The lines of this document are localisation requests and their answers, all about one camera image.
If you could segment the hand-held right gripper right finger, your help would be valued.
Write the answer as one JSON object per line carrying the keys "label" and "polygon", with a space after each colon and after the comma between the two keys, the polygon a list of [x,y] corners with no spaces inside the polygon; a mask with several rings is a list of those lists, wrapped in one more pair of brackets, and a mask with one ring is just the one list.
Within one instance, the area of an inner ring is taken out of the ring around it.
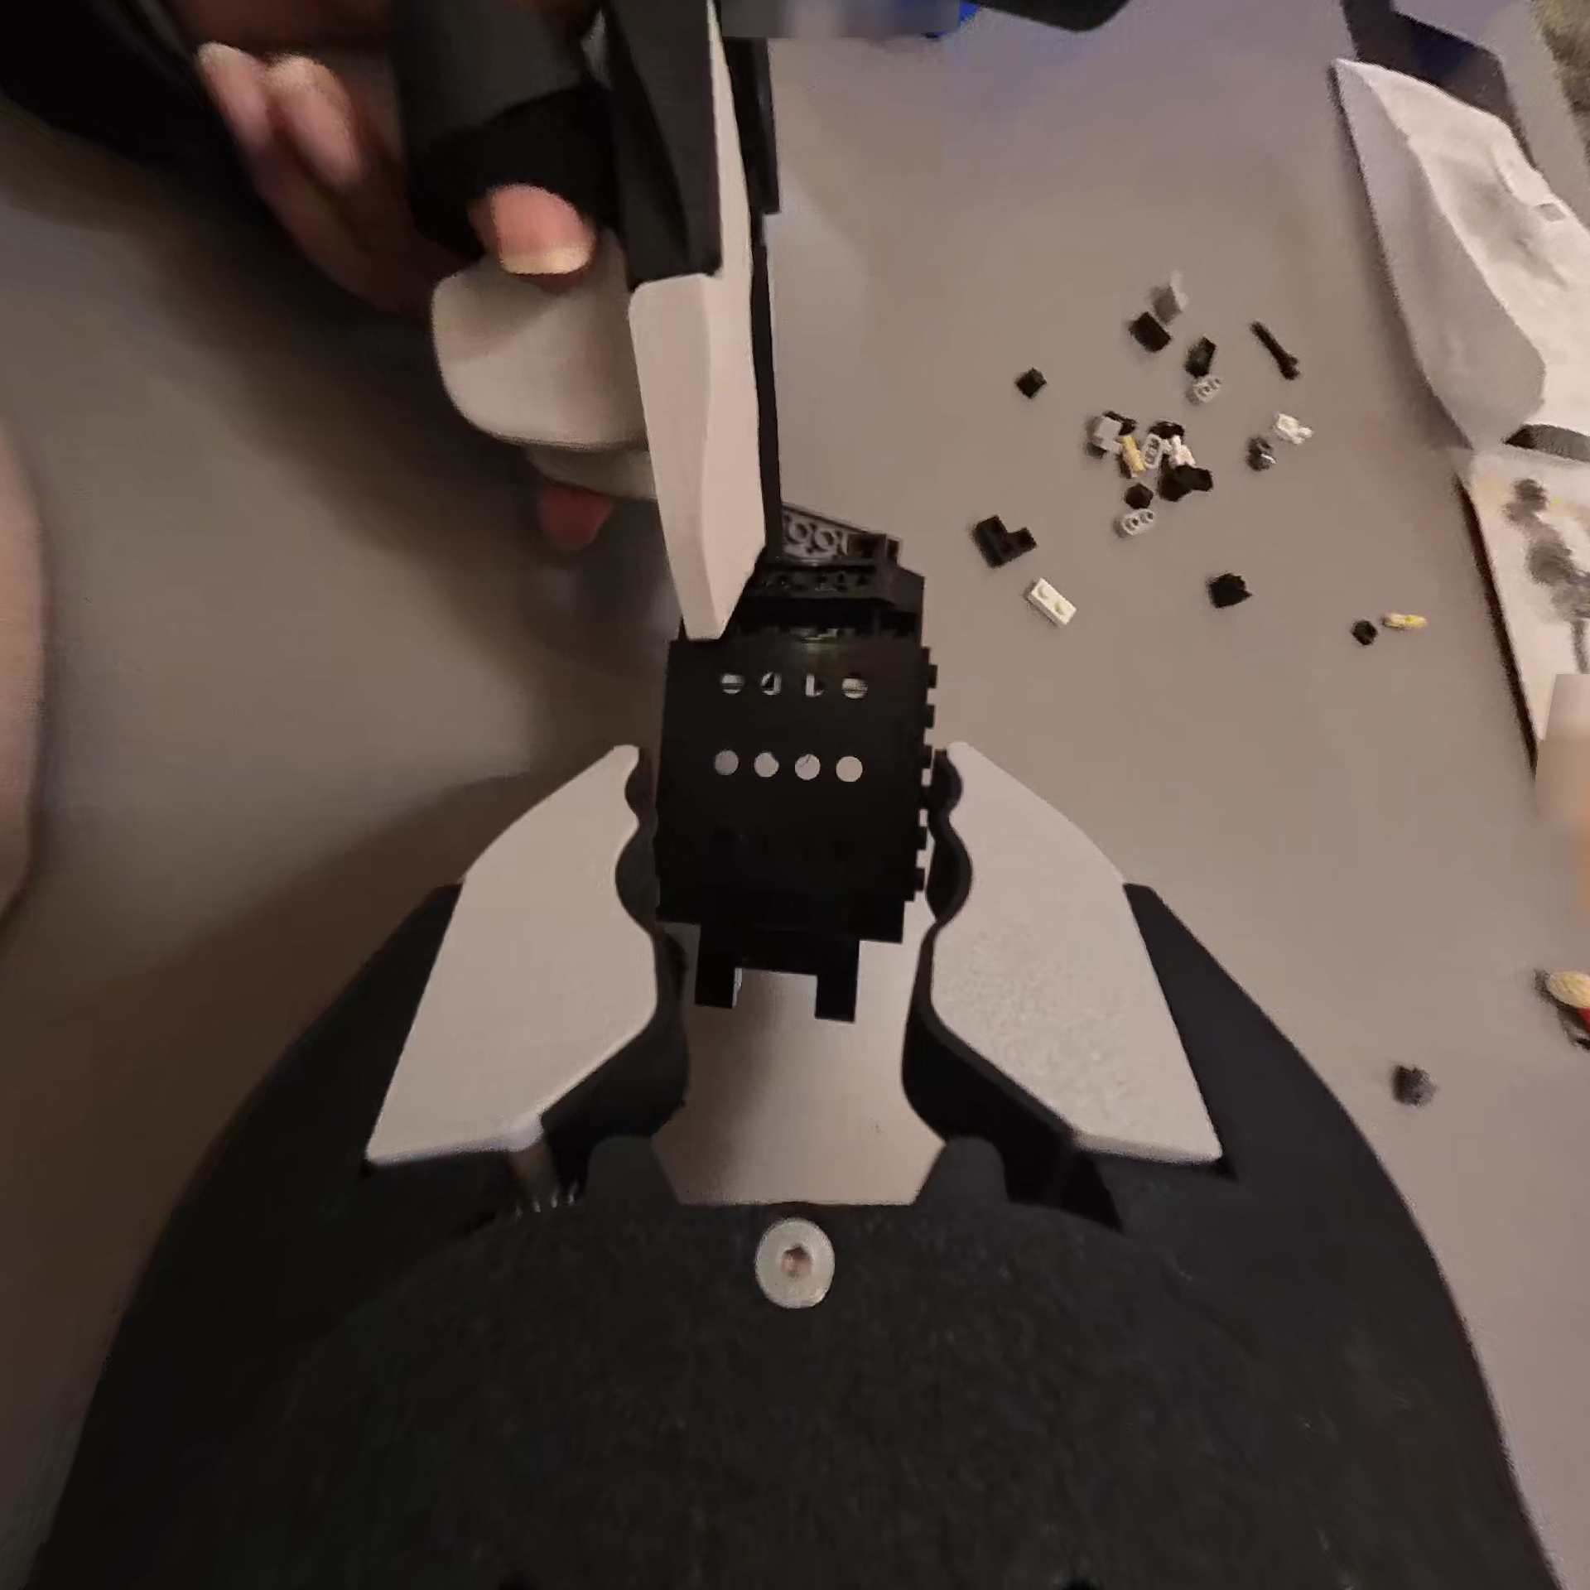
{"label": "hand-held right gripper right finger", "polygon": [[934,758],[932,855],[907,1009],[907,1101],[1004,1167],[1076,1149],[1222,1157],[1127,881],[1057,807],[967,742]]}

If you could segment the instruction booklet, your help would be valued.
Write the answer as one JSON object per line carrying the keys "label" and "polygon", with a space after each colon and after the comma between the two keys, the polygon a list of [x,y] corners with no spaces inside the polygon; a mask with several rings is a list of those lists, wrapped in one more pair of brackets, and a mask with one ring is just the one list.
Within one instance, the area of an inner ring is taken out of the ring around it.
{"label": "instruction booklet", "polygon": [[1498,445],[1467,453],[1460,484],[1537,746],[1559,680],[1588,672],[1588,464]]}

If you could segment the grey desk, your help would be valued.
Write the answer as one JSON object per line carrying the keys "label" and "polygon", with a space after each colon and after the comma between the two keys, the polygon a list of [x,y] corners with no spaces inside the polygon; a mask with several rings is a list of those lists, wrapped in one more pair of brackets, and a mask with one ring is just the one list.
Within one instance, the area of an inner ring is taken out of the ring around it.
{"label": "grey desk", "polygon": [[[1535,818],[1384,281],[1347,48],[1337,3],[1135,3],[1084,36],[981,17],[776,50],[784,480],[907,542],[940,733],[1156,887],[1358,1118],[1586,1585],[1586,1062],[1533,994],[1586,962],[1584,888]],[[1222,349],[1203,410],[1125,332],[1171,270],[1179,340]],[[1084,454],[1101,408],[1189,417],[1212,491],[1119,538],[1123,482]],[[549,554],[416,332],[8,104],[4,416],[52,587],[43,830],[4,933],[21,1585],[222,1122],[424,892],[648,733],[673,612],[644,517]],[[987,565],[989,515],[1037,548]],[[1253,593],[1216,610],[1228,569]],[[1027,606],[1035,577],[1070,624]],[[1393,1101],[1399,1062],[1434,1101]]]}

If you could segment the pile of small toy bricks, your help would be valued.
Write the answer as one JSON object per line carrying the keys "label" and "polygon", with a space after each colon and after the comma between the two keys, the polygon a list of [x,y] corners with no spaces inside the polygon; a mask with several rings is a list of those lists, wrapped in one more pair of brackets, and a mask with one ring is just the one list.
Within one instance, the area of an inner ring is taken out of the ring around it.
{"label": "pile of small toy bricks", "polygon": [[[1179,340],[1189,305],[1185,275],[1171,270],[1150,287],[1125,332],[1154,359],[1175,353],[1175,394],[1183,408],[1203,410],[1222,394],[1226,369],[1222,349],[1208,334]],[[1212,468],[1195,451],[1189,425],[1181,414],[1140,419],[1119,408],[1096,410],[1084,421],[1084,454],[1111,464],[1123,482],[1111,523],[1119,538],[1144,534],[1158,525],[1164,507],[1212,491]]]}

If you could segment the white paper bag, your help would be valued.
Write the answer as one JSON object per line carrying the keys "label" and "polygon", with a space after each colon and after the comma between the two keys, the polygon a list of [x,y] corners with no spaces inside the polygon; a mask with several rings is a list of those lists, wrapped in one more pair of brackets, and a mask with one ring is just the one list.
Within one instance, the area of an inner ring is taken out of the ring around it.
{"label": "white paper bag", "polygon": [[1586,225],[1502,118],[1384,65],[1333,73],[1428,388],[1473,447],[1586,437]]}

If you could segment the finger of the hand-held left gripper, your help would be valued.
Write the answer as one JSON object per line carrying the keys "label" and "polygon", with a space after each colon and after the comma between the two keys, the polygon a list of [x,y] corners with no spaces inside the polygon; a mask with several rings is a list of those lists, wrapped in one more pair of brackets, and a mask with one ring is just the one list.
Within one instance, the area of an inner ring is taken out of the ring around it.
{"label": "finger of the hand-held left gripper", "polygon": [[708,1],[627,5],[629,330],[683,626],[716,639],[778,513],[767,46]]}

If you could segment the person's left hand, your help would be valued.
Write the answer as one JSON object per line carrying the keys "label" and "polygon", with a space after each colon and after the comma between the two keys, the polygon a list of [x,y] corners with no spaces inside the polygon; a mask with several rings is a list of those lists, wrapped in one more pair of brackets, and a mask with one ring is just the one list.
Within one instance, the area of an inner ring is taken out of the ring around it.
{"label": "person's left hand", "polygon": [[[305,54],[268,59],[204,42],[195,63],[259,196],[307,262],[368,307],[424,310],[463,264],[414,227],[407,176],[372,98]],[[584,273],[599,248],[593,221],[525,184],[475,200],[469,225],[506,272],[553,289]]]}

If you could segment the beige sweatshirt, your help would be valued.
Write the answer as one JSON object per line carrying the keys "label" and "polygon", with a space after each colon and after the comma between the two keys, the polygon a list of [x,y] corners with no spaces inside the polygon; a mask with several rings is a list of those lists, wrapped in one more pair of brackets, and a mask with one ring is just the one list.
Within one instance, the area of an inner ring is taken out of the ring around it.
{"label": "beige sweatshirt", "polygon": [[45,523],[19,449],[2,427],[2,920],[23,894],[39,844],[51,676]]}

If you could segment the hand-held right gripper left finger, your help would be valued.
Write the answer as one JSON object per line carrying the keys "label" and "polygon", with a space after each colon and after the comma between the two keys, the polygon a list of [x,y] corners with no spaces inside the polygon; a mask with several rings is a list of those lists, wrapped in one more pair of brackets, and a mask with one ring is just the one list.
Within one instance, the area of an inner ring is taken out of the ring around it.
{"label": "hand-held right gripper left finger", "polygon": [[366,1157],[531,1157],[568,1190],[603,1141],[652,1138],[687,1079],[683,953],[656,914],[648,764],[619,744],[467,867]]}

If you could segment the black toy car chassis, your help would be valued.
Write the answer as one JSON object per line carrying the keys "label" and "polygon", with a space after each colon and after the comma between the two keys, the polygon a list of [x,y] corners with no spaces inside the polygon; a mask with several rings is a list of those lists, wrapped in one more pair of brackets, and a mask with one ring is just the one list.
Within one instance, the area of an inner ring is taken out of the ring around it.
{"label": "black toy car chassis", "polygon": [[924,577],[815,589],[771,546],[716,639],[666,663],[658,914],[697,927],[693,999],[732,1009],[745,970],[813,978],[856,1017],[862,943],[899,943],[924,888],[936,663]]}

